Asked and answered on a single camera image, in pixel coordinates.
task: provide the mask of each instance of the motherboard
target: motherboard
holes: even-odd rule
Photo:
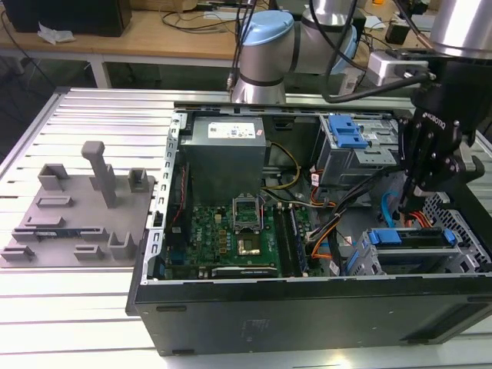
[[[263,202],[255,207],[246,201],[195,206],[189,241],[168,252],[166,278],[238,278],[244,271],[270,278],[300,276],[308,268],[304,239],[310,230],[308,210],[301,206]]]

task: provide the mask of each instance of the gray post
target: gray post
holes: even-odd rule
[[[95,180],[98,182],[102,197],[108,208],[116,207],[115,181],[111,178],[111,173],[106,168],[106,163],[102,157],[105,152],[105,144],[100,141],[86,141],[82,147],[82,157],[90,161],[94,171]]]

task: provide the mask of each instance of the computer case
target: computer case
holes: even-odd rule
[[[131,20],[129,0],[4,0],[17,32],[37,32],[38,23],[58,31],[119,37]]]
[[[164,225],[157,215],[166,212],[166,191],[175,176],[176,143],[185,135],[183,127],[188,129],[187,118],[195,114],[191,113],[194,109],[214,120],[233,115],[237,121],[268,112],[276,117],[329,114],[326,108],[292,105],[282,109],[207,105],[173,114],[156,195],[160,210],[138,253],[127,305],[128,314],[141,316],[161,356],[442,344],[492,314],[490,264],[463,274],[166,280],[158,259],[160,250],[165,250],[160,246],[165,239],[159,235]],[[364,119],[388,114],[344,111],[348,112]],[[277,136],[268,139],[277,140]],[[452,199],[446,209],[460,212],[492,256],[492,217],[466,185],[445,190]],[[351,219],[348,224],[355,228],[362,220]]]

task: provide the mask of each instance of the open computer tower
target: open computer tower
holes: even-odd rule
[[[492,219],[468,187],[398,214],[408,114],[178,106],[128,300],[159,354],[439,344],[490,315]]]

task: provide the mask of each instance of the black box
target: black box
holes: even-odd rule
[[[402,45],[405,43],[409,31],[410,27],[407,24],[402,25],[400,23],[390,23],[390,26],[386,32],[386,42],[395,45]]]
[[[130,23],[130,0],[4,0],[17,32],[37,32],[38,22],[57,31],[121,36]]]

